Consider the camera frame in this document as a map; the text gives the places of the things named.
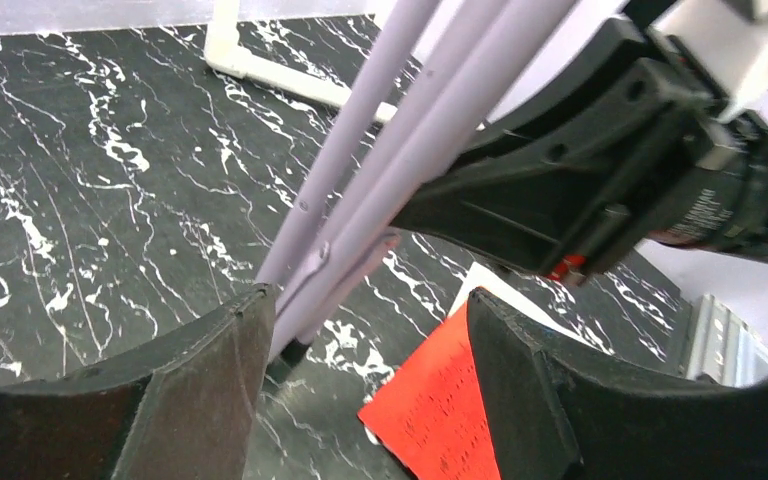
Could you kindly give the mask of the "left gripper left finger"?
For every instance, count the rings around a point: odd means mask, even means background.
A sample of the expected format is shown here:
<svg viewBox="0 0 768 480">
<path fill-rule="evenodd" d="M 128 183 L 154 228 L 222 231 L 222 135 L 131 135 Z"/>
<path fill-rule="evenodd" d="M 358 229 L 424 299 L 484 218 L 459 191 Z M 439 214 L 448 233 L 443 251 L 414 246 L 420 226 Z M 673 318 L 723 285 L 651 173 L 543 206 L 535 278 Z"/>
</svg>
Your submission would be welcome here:
<svg viewBox="0 0 768 480">
<path fill-rule="evenodd" d="M 252 286 L 57 380 L 0 387 L 0 479 L 239 479 L 275 321 Z"/>
</svg>

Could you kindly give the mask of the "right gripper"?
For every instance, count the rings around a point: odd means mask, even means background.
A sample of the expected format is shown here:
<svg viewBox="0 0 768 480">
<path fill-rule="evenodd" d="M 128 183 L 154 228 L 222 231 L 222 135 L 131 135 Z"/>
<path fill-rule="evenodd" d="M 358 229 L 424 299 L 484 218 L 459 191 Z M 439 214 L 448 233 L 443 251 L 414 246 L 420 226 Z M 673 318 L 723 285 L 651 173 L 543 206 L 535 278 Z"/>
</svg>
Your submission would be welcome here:
<svg viewBox="0 0 768 480">
<path fill-rule="evenodd" d="M 685 49 L 611 18 L 393 225 L 553 279 L 642 238 L 768 264 L 768 125 L 716 121 L 722 101 Z"/>
</svg>

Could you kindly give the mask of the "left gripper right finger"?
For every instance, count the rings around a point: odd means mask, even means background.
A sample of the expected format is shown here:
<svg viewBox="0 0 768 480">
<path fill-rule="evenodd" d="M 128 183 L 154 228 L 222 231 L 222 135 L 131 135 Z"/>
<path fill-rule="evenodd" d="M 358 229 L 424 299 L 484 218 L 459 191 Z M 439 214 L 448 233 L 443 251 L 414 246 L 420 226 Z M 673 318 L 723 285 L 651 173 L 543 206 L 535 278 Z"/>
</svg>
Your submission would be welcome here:
<svg viewBox="0 0 768 480">
<path fill-rule="evenodd" d="M 467 325 L 504 479 L 768 479 L 768 379 L 687 380 L 607 355 L 478 288 Z"/>
</svg>

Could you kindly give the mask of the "red sheet music page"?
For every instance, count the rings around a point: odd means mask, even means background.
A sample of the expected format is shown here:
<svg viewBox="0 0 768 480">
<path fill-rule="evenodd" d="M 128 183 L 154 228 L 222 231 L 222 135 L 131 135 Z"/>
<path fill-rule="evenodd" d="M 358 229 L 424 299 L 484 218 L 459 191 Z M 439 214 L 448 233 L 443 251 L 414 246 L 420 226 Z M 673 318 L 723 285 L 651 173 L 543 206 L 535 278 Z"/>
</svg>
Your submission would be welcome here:
<svg viewBox="0 0 768 480">
<path fill-rule="evenodd" d="M 461 305 L 358 412 L 364 426 L 421 480 L 500 477 L 466 313 Z"/>
</svg>

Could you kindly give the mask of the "lilac folding tripod stand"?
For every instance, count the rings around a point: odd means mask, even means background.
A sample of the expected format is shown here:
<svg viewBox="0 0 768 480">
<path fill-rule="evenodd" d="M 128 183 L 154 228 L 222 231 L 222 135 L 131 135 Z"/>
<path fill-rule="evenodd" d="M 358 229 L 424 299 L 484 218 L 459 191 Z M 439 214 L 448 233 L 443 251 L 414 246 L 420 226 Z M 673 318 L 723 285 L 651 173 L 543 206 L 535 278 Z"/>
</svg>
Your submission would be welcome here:
<svg viewBox="0 0 768 480">
<path fill-rule="evenodd" d="M 384 126 L 341 200 L 327 194 L 435 11 L 399 1 L 361 68 L 257 280 L 283 286 L 269 354 L 305 340 L 390 249 L 390 221 L 447 170 L 574 8 L 571 1 L 467 1 Z"/>
</svg>

